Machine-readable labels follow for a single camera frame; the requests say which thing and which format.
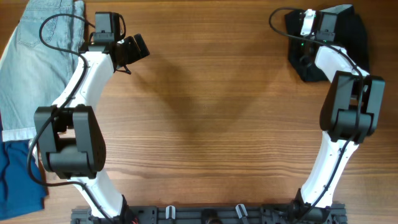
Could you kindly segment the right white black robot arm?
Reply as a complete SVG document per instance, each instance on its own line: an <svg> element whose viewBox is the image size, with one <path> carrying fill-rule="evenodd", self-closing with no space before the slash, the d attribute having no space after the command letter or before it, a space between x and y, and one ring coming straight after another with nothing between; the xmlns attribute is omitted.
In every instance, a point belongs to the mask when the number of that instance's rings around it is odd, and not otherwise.
<svg viewBox="0 0 398 224"><path fill-rule="evenodd" d="M320 113L322 143L312 171L289 213L295 222L324 222L339 179L355 150L377 127L385 81L358 67L333 44L337 15L308 9L300 32L319 45L315 65L331 82Z"/></svg>

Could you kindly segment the black shorts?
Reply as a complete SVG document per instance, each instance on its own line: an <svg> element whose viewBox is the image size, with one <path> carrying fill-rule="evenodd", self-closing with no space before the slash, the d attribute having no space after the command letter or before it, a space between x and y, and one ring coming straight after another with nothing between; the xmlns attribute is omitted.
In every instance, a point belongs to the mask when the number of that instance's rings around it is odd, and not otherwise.
<svg viewBox="0 0 398 224"><path fill-rule="evenodd" d="M335 48L340 48L350 59L366 72L369 68L368 34L364 23L355 13L354 6L342 4L327 9L316 11L312 33L301 36L303 14L306 10L294 9L285 15L285 26L288 35L294 38L289 40L288 60L300 79L304 82L319 82L332 80L333 75L317 67L315 61L321 45L315 41L323 42ZM295 41L304 40L316 45L313 65L306 70L295 68Z"/></svg>

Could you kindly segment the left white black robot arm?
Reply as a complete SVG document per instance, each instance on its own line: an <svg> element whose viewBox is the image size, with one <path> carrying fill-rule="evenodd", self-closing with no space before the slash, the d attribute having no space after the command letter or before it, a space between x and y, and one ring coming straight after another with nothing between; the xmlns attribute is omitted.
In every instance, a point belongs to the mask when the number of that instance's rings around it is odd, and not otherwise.
<svg viewBox="0 0 398 224"><path fill-rule="evenodd" d="M126 23L116 12L97 12L94 32L75 52L78 65L68 85L50 106L34 113L36 135L30 150L39 149L47 172L59 186L74 185L90 208L86 222L138 223L123 194L104 169L106 144L95 116L101 93L115 72L149 56L140 34L126 36Z"/></svg>

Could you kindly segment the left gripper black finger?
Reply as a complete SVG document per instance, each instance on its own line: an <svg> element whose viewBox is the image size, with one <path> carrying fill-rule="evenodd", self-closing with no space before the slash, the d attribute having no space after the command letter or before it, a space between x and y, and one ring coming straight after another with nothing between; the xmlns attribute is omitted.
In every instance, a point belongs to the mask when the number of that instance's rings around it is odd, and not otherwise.
<svg viewBox="0 0 398 224"><path fill-rule="evenodd" d="M142 58L141 50L133 37L129 36L124 39L125 62L136 62Z"/></svg>
<svg viewBox="0 0 398 224"><path fill-rule="evenodd" d="M146 43L141 36L141 34L134 35L134 39L136 41L137 47L139 48L139 53L141 58L145 58L150 55L149 49L146 46Z"/></svg>

